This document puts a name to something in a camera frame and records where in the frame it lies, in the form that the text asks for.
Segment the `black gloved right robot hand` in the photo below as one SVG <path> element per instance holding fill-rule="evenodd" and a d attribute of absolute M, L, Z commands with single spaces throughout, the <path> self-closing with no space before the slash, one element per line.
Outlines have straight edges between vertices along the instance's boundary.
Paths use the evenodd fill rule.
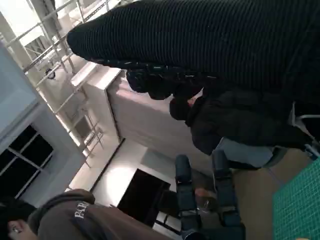
<path fill-rule="evenodd" d="M 317 0 L 138 0 L 79 24 L 66 41 L 104 66 L 202 74 L 320 102 Z"/>

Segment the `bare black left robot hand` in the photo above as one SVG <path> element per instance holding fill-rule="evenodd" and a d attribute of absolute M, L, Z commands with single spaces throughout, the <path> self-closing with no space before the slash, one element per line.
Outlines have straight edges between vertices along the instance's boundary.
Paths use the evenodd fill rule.
<path fill-rule="evenodd" d="M 222 150 L 211 155 L 213 189 L 216 192 L 221 227 L 202 227 L 200 209 L 192 182 L 192 170 L 186 155 L 175 159 L 175 183 L 181 220 L 181 237 L 184 240 L 244 240 L 246 227 L 242 222 L 235 192 L 232 171 Z"/>

